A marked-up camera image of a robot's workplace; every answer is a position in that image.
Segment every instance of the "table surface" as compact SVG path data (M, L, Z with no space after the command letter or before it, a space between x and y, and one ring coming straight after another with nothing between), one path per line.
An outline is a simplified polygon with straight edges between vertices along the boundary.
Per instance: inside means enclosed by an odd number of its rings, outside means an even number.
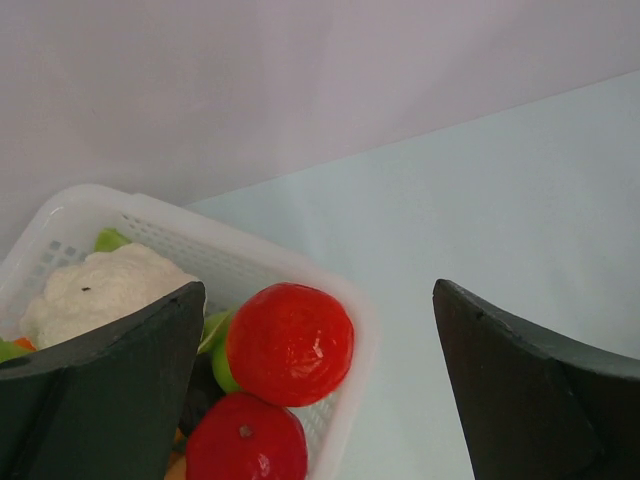
M470 480L434 282L640 357L639 174L636 72L190 208L377 305L383 342L339 479Z

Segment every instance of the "dark purple vegetable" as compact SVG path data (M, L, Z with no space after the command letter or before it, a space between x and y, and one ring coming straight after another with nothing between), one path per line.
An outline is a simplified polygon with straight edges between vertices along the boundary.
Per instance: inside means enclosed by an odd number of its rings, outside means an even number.
M211 356L201 353L196 357L184 400L182 416L178 427L186 437L191 435L206 413L218 400L224 397L224 391L216 383L211 370Z

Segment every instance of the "white plastic basket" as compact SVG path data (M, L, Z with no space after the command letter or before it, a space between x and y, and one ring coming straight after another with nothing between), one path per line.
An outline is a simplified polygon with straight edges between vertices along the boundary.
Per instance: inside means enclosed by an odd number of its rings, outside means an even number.
M81 262L105 227L117 228L200 278L212 312L279 281L319 288L343 304L356 329L351 370L330 397L294 409L307 437L308 479L333 479L364 394L379 329L372 306L357 289L299 254L145 195L98 185L72 187L44 204L0 266L0 336L19 336L18 320L51 272Z

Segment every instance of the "white cauliflower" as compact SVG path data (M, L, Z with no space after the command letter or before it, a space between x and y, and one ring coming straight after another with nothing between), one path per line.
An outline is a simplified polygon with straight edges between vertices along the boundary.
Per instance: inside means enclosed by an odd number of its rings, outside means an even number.
M189 282L198 281L138 243L94 253L49 277L20 320L38 348L70 340L135 313Z

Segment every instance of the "wall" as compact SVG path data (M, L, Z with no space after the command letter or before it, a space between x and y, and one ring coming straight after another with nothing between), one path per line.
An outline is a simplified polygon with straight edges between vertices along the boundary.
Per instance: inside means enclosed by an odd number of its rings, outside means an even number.
M0 256L70 184L182 204L638 69L639 20L637 0L3 2Z

